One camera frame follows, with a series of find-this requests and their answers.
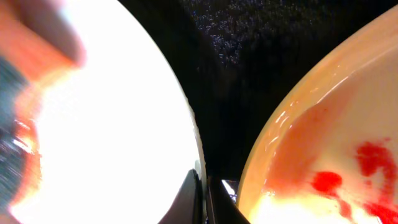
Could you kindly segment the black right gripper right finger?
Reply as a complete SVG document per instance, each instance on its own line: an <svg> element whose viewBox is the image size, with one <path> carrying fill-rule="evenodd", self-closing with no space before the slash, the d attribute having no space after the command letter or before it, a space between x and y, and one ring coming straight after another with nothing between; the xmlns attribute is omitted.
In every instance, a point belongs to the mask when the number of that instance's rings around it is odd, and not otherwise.
<svg viewBox="0 0 398 224"><path fill-rule="evenodd" d="M209 224L249 224L217 177L207 178L206 211Z"/></svg>

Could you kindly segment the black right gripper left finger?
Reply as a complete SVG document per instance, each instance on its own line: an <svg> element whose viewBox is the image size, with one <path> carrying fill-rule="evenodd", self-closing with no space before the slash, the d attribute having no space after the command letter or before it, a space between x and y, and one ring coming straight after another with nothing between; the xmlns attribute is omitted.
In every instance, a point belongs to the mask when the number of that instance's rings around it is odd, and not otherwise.
<svg viewBox="0 0 398 224"><path fill-rule="evenodd" d="M202 224L203 197L196 170L188 171L171 207L159 224Z"/></svg>

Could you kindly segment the mint green plate front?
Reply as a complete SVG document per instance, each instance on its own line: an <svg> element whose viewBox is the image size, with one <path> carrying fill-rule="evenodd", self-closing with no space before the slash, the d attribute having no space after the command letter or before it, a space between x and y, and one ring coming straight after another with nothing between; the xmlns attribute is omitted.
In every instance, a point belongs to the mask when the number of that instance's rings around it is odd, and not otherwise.
<svg viewBox="0 0 398 224"><path fill-rule="evenodd" d="M55 223L159 223L204 158L174 71L118 1L61 1L80 40L77 75L42 98L39 204Z"/></svg>

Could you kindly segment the yellow plate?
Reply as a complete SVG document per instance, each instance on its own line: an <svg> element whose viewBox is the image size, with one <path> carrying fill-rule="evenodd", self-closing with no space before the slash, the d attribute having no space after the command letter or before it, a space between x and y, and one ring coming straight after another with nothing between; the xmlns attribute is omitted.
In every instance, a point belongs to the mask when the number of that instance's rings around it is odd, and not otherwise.
<svg viewBox="0 0 398 224"><path fill-rule="evenodd" d="M397 222L397 8L314 66L256 140L239 183L250 223Z"/></svg>

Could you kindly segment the green yellow sponge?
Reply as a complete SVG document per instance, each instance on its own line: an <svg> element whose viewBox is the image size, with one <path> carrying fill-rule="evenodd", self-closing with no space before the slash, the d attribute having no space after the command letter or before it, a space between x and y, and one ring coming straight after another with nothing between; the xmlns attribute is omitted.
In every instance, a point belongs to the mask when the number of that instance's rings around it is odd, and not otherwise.
<svg viewBox="0 0 398 224"><path fill-rule="evenodd" d="M39 204L36 119L44 95L79 72L80 40L61 1L1 1L1 222L55 223Z"/></svg>

